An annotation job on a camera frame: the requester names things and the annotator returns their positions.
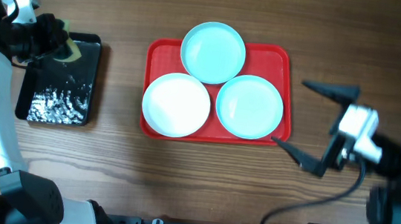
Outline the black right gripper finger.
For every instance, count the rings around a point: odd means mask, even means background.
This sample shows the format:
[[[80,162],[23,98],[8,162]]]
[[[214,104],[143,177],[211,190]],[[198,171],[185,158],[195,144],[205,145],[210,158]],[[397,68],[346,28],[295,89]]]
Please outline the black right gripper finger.
[[[325,96],[340,105],[349,105],[357,101],[360,89],[357,86],[334,85],[313,81],[303,81],[302,84],[318,94]]]
[[[324,170],[321,167],[321,161],[319,159],[274,136],[272,136],[272,140],[279,145],[280,148],[283,148],[303,171],[307,171],[317,177],[323,177]]]

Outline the green yellow sponge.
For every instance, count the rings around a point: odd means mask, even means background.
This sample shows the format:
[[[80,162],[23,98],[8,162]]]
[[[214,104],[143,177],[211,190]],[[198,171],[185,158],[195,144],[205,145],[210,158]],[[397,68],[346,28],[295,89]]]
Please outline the green yellow sponge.
[[[58,24],[62,29],[64,42],[53,52],[53,59],[57,62],[75,62],[81,58],[81,51],[77,44],[70,37],[70,21],[67,19],[58,19]]]

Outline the light blue plate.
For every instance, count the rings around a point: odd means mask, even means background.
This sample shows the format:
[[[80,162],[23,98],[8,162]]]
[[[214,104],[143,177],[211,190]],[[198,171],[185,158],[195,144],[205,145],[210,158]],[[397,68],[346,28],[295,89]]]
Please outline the light blue plate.
[[[259,76],[237,76],[218,91],[215,111],[228,132],[241,139],[261,139],[283,119],[281,94]]]
[[[217,85],[236,77],[246,61],[246,45],[238,32],[222,22],[205,22],[183,37],[180,60],[202,83]]]

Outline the white plate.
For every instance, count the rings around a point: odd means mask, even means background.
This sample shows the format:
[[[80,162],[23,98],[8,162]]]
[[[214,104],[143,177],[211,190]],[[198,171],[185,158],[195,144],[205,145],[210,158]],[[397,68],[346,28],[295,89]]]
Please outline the white plate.
[[[155,79],[144,91],[143,117],[160,135],[189,136],[207,121],[210,102],[208,91],[195,77],[168,73]]]

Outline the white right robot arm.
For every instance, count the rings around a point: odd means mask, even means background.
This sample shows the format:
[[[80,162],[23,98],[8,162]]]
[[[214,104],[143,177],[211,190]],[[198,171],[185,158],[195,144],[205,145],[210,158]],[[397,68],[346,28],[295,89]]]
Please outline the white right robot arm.
[[[369,224],[401,224],[401,144],[377,133],[379,115],[373,109],[356,103],[360,89],[347,85],[327,85],[306,81],[304,86],[339,103],[341,112],[330,129],[332,139],[321,158],[316,159],[280,139],[283,148],[300,169],[323,177],[328,168],[337,171],[348,162],[359,165],[359,179],[344,193],[313,202],[324,205],[344,198],[354,192],[364,181],[369,170],[386,178],[385,186],[374,187],[366,202]]]

